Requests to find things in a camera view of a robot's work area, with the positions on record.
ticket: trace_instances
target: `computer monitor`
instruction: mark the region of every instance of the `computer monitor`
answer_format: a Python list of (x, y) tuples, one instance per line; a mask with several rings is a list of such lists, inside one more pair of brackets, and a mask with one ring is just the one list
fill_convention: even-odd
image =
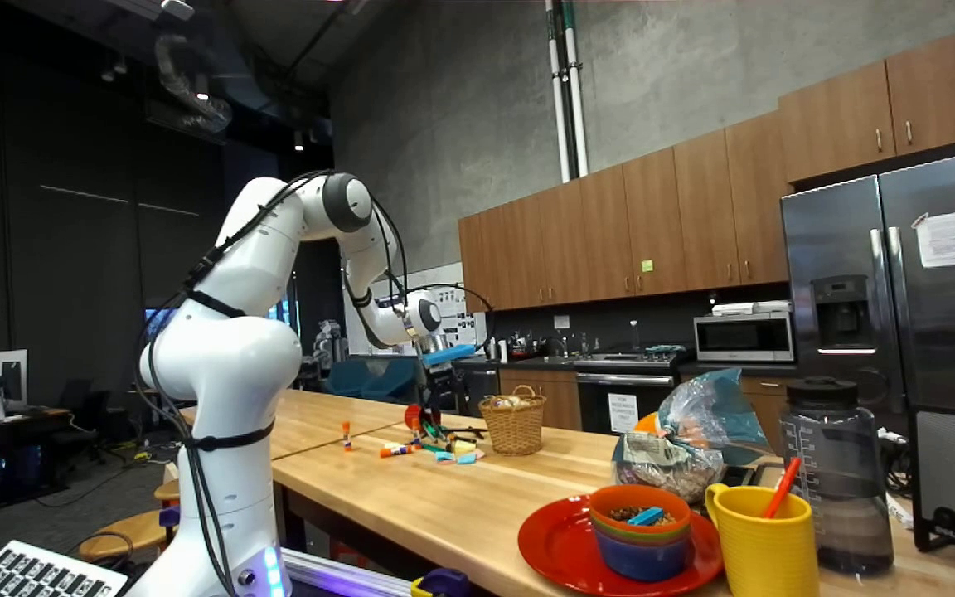
[(27, 347), (0, 352), (0, 395), (27, 401)]

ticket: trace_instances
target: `cup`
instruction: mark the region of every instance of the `cup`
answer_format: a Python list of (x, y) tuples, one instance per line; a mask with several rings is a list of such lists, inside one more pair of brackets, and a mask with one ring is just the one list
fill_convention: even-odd
[(814, 597), (814, 524), (810, 501), (789, 495), (780, 517), (767, 517), (772, 486), (710, 484), (706, 513), (719, 532), (734, 597)]

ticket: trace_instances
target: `plate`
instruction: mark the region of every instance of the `plate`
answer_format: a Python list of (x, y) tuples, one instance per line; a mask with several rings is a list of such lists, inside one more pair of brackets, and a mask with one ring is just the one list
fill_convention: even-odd
[(719, 536), (706, 517), (693, 517), (688, 541), (693, 556), (687, 572), (657, 584), (640, 584), (618, 578), (604, 563), (583, 495), (545, 504), (517, 532), (520, 556), (550, 584), (577, 593), (688, 593), (719, 573)]

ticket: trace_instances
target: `wooden countertop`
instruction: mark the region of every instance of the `wooden countertop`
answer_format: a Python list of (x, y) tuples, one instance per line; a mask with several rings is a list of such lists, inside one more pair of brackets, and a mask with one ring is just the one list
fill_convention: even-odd
[[(561, 593), (517, 551), (517, 527), (546, 501), (614, 481), (611, 434), (545, 429), (545, 447), (476, 465), (439, 465), (430, 454), (377, 457), (380, 442), (408, 442), (402, 406), (288, 392), (272, 434), (275, 481), (321, 509), (441, 563), (492, 593)], [(355, 447), (337, 443), (351, 417)], [(919, 554), (895, 524), (895, 573), (853, 579), (823, 572), (824, 597), (955, 593), (955, 546)]]

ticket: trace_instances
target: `concrete wall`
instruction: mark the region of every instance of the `concrete wall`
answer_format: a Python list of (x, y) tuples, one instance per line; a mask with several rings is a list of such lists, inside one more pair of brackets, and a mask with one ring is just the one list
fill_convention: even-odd
[[(955, 0), (577, 0), (590, 170), (767, 112), (776, 97), (955, 33)], [(558, 181), (545, 0), (402, 0), (332, 85), (337, 167), (410, 270), (453, 222)]]

